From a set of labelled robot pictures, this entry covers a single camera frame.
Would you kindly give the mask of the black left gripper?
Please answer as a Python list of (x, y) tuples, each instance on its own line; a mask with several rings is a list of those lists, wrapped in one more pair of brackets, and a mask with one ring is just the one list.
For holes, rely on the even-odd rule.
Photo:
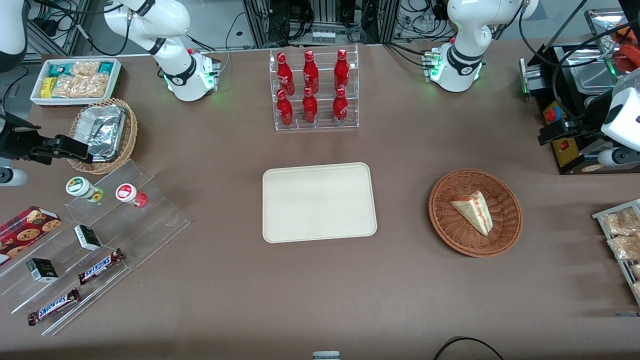
[(583, 111), (571, 111), (566, 107), (567, 120), (556, 120), (539, 129), (538, 144), (547, 145), (558, 139), (578, 136), (595, 136), (608, 140), (601, 128), (610, 111), (610, 96), (590, 96), (586, 99)]

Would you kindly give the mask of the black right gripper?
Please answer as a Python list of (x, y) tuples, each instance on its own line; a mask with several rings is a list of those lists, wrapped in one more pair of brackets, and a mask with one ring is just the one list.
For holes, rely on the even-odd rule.
[(86, 143), (58, 134), (54, 148), (49, 137), (39, 134), (42, 127), (14, 115), (1, 116), (0, 157), (7, 160), (34, 161), (50, 166), (53, 158), (67, 158), (93, 164), (93, 155)]

